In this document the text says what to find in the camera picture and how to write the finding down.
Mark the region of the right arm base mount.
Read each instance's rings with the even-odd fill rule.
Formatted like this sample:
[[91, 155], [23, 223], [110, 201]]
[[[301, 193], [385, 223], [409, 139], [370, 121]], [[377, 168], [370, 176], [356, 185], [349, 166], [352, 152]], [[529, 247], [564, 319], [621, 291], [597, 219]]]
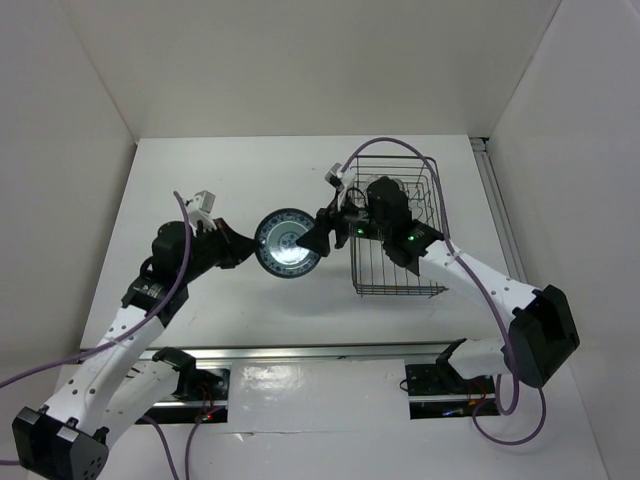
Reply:
[[471, 417], [478, 405], [495, 398], [491, 377], [466, 380], [435, 363], [406, 364], [399, 388], [408, 395], [412, 420]]

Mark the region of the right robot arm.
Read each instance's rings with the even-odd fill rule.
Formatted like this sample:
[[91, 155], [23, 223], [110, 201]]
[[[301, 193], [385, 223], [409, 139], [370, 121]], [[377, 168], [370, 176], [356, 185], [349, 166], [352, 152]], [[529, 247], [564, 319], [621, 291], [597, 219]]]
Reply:
[[334, 199], [317, 212], [298, 246], [326, 257], [350, 237], [377, 240], [396, 266], [443, 285], [493, 316], [497, 338], [457, 340], [440, 355], [436, 379], [441, 388], [457, 392], [470, 379], [505, 374], [541, 388], [578, 349], [579, 334], [562, 290], [519, 282], [463, 252], [443, 230], [415, 219], [408, 196], [387, 176], [367, 187], [361, 206], [351, 201], [352, 186], [345, 177], [331, 174], [327, 181], [335, 189]]

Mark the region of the clear textured glass plate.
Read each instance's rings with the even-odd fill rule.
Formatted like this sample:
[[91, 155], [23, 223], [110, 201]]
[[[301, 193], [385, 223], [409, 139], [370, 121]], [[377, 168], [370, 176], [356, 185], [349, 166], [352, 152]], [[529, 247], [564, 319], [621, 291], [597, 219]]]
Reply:
[[360, 178], [360, 185], [367, 189], [372, 183], [378, 181], [380, 178], [381, 175], [377, 174], [364, 175]]

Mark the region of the blue patterned round plate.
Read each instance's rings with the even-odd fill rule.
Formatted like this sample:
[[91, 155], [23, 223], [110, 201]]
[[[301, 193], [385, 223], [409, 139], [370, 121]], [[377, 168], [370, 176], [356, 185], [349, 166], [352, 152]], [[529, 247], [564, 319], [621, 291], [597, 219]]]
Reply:
[[321, 257], [300, 247], [297, 240], [314, 226], [314, 219], [296, 208], [284, 208], [267, 215], [258, 225], [256, 258], [269, 274], [283, 279], [307, 275]]

